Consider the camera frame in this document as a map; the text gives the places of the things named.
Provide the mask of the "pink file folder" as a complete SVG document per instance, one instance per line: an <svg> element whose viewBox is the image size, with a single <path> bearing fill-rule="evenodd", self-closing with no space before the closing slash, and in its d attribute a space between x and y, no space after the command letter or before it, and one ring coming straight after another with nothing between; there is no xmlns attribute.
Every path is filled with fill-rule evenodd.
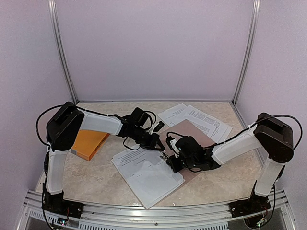
<svg viewBox="0 0 307 230"><path fill-rule="evenodd" d="M212 157L215 142L188 120L161 132L160 140L165 146L164 160L185 183L203 171L221 167Z"/></svg>

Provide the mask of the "white printed paper stack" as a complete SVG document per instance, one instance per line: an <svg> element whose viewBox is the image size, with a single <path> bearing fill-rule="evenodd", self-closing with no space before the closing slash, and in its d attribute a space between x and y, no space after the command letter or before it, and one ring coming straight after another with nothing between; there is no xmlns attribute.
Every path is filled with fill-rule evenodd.
<svg viewBox="0 0 307 230"><path fill-rule="evenodd" d="M173 172L159 151L125 150L112 163L145 209L150 209L184 182L182 174Z"/></svg>

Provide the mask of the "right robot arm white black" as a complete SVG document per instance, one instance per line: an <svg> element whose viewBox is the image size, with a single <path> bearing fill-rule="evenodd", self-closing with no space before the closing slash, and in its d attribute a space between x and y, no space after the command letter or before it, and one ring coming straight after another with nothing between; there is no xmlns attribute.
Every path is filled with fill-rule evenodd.
<svg viewBox="0 0 307 230"><path fill-rule="evenodd" d="M173 172L188 169L193 173L215 170L228 161L255 149L268 153L260 177L255 182L253 196L245 202L248 212L255 213L264 205L266 197L284 166L294 156L293 130L280 120L280 115L261 113L258 119L235 136L203 147L192 136L167 132L166 143L174 155L167 164Z"/></svg>

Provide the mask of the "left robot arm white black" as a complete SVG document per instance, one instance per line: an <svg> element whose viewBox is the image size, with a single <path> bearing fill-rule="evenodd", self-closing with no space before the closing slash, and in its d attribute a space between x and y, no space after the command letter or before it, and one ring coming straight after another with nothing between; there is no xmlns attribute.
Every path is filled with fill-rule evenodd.
<svg viewBox="0 0 307 230"><path fill-rule="evenodd" d="M164 151L160 136L154 129L150 111L135 108L130 115L102 114L78 107L71 102L55 107L57 112L48 121L47 141L48 168L46 190L51 194L47 203L57 213L67 209L67 202L58 194L63 192L63 174L68 151L81 130L107 133L130 138L146 150Z"/></svg>

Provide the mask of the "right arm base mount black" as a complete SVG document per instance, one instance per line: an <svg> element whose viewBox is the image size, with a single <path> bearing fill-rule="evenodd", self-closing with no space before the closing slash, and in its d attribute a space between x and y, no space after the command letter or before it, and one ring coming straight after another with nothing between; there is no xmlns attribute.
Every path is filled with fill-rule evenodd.
<svg viewBox="0 0 307 230"><path fill-rule="evenodd" d="M241 199L228 204L233 218L246 216L271 208L268 196L259 196L252 192L250 198Z"/></svg>

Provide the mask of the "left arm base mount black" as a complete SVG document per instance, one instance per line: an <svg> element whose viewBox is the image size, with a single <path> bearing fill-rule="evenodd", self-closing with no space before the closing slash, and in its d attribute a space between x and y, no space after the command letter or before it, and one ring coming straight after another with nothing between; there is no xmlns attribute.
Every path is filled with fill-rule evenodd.
<svg viewBox="0 0 307 230"><path fill-rule="evenodd" d="M51 195L49 192L44 193L43 209L59 215L80 219L84 204L65 200L63 196L64 192L56 195Z"/></svg>

